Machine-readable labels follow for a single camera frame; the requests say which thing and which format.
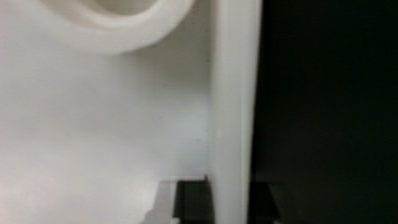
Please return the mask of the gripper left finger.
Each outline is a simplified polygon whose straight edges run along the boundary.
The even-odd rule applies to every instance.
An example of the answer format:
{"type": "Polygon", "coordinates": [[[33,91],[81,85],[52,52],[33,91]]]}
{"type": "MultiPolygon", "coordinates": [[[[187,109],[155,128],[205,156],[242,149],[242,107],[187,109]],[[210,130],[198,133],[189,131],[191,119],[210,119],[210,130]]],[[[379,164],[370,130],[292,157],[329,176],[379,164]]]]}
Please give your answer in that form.
{"type": "Polygon", "coordinates": [[[212,224],[209,177],[164,180],[141,224],[212,224]]]}

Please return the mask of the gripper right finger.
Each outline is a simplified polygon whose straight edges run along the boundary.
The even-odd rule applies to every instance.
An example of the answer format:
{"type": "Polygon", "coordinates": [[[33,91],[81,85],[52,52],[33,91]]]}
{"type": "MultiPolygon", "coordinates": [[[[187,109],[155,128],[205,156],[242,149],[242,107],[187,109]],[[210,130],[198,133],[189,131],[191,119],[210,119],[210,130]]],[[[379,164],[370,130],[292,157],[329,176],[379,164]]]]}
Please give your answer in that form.
{"type": "Polygon", "coordinates": [[[274,224],[281,215],[267,182],[251,183],[249,224],[274,224]]]}

